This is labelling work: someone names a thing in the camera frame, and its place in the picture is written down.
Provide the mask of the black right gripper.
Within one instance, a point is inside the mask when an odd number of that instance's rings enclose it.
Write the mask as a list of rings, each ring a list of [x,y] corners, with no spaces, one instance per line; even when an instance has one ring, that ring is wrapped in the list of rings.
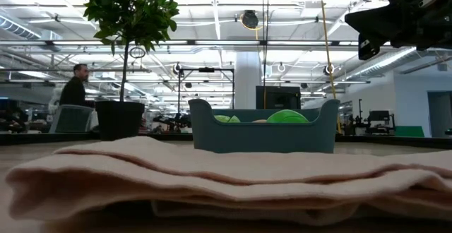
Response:
[[[389,5],[349,13],[345,22],[358,33],[359,60],[392,47],[451,48],[451,0],[389,0]]]

